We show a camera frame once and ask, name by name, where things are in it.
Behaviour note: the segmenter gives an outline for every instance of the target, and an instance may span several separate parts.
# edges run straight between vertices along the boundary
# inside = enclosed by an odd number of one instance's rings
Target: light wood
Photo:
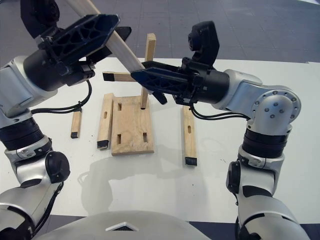
[[[73,112],[72,124],[71,124],[71,135],[70,135],[72,139],[77,139],[80,137],[81,117],[82,117],[81,108]]]
[[[184,141],[184,159],[185,164],[197,166],[197,144],[195,132],[195,117],[189,110],[189,106],[183,106],[183,141]]]
[[[156,50],[157,38],[154,33],[148,33],[146,36],[144,61],[153,61]],[[148,90],[142,87],[141,90],[141,109],[145,109],[148,101]]]
[[[154,152],[149,103],[142,110],[140,96],[115,97],[111,154],[116,156]]]
[[[104,71],[103,79],[109,82],[136,82],[128,72]]]
[[[66,0],[66,2],[80,17],[84,17],[89,14],[101,14],[90,0]],[[139,59],[116,31],[113,31],[105,45],[130,73],[145,69]]]
[[[106,149],[109,146],[112,132],[113,102],[114,94],[109,93],[103,96],[102,110],[100,116],[97,148]]]

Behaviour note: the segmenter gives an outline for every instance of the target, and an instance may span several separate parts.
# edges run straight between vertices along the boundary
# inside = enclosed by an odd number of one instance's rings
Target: silver robot arm segment
[[[28,107],[54,96],[27,77],[25,57],[0,69],[0,139],[19,187],[0,194],[0,239],[31,239],[47,220],[69,174],[64,154],[53,151]]]
[[[226,186],[237,199],[238,238],[309,239],[284,203],[273,198],[290,123],[301,109],[285,86],[265,86],[253,75],[226,70],[230,88],[213,107],[250,117],[238,160],[229,166]]]

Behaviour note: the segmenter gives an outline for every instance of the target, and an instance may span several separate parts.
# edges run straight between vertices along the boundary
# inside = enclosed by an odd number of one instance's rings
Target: metal arm
[[[52,22],[43,14],[46,7],[51,14],[58,11]],[[117,15],[106,14],[87,15],[67,29],[57,28],[54,0],[21,1],[21,17],[39,50],[0,69],[0,141],[20,183],[0,194],[1,240],[31,239],[70,174],[68,159],[53,151],[29,107],[54,96],[65,84],[93,77],[94,64],[111,54],[105,47],[111,34],[117,31],[125,40],[131,32],[130,27],[117,27]]]
[[[155,93],[173,95],[191,110],[205,102],[219,110],[247,116],[237,161],[229,165],[226,186],[237,198],[237,239],[309,239],[290,210],[273,198],[277,188],[291,122],[301,109],[298,96],[285,86],[266,86],[253,75],[213,68],[219,41],[213,22],[192,27],[188,36],[192,59],[181,67],[144,62],[131,76]]]

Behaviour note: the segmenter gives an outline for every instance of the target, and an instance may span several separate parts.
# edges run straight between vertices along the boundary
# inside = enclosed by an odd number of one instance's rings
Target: wooden block
[[[189,108],[189,106],[183,106],[182,108],[184,141],[183,156],[186,165],[197,166],[195,118]]]
[[[96,142],[98,149],[108,148],[109,141],[111,140],[113,102],[114,102],[113,93],[104,95],[101,116],[100,116],[98,139]]]
[[[142,110],[140,96],[115,97],[111,154],[116,156],[154,152],[149,103]]]
[[[156,50],[156,35],[154,33],[148,33],[146,36],[145,56],[144,61],[153,61]]]
[[[136,82],[128,72],[104,71],[103,80],[109,82]]]
[[[71,135],[70,135],[72,139],[77,139],[80,136],[81,117],[82,117],[82,109],[78,108],[76,111],[73,112],[73,116],[72,116]]]
[[[145,56],[144,61],[153,61],[156,50],[156,35],[154,33],[148,33],[146,36]],[[141,109],[145,109],[148,100],[148,91],[142,87],[141,91]]]

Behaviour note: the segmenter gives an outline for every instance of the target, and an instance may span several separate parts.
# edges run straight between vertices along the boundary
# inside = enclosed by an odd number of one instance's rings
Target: black cable
[[[220,114],[215,114],[215,115],[202,115],[194,107],[194,104],[191,104],[190,110],[192,114],[201,120],[209,120],[209,121],[215,121],[215,120],[223,120],[223,119],[230,119],[230,118],[243,118],[246,120],[249,120],[250,118],[247,117],[244,114],[241,113],[235,113],[235,112],[225,112],[225,113],[220,113]]]
[[[50,213],[51,213],[51,210],[52,210],[52,208],[54,206],[56,197],[61,192],[63,187],[64,187],[64,182],[61,182],[61,185],[56,189],[56,191],[54,192],[53,196],[51,197],[51,200],[50,200],[50,202],[49,202],[49,204],[48,204],[43,216],[41,217],[39,223],[36,225],[36,227],[35,227],[35,229],[33,231],[32,237],[34,237],[39,232],[39,230],[44,226],[44,224],[48,220],[48,218],[50,216]]]
[[[234,225],[234,237],[236,240],[239,240],[239,217],[236,218],[235,220],[235,225]]]
[[[75,110],[81,108],[83,105],[85,105],[92,94],[92,86],[89,80],[86,81],[88,84],[88,95],[83,99],[82,101],[79,101],[77,104],[73,106],[67,106],[67,107],[59,107],[59,108],[37,108],[31,110],[32,114],[40,114],[40,113],[47,113],[47,114],[68,114],[72,113]]]

